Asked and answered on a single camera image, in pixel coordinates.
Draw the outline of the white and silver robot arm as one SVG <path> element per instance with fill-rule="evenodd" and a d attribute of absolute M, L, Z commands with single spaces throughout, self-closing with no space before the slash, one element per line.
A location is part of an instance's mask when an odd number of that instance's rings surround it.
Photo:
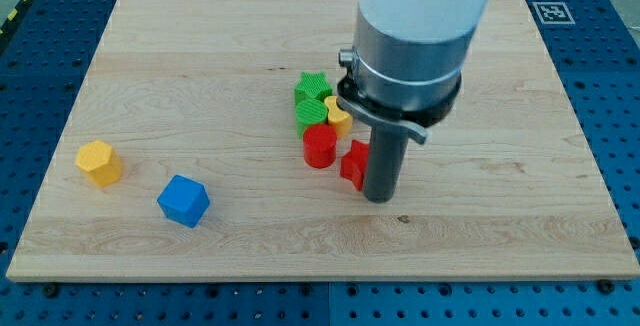
<path fill-rule="evenodd" d="M 488 0 L 358 0 L 340 106 L 367 125 L 422 144 L 452 107 Z"/>

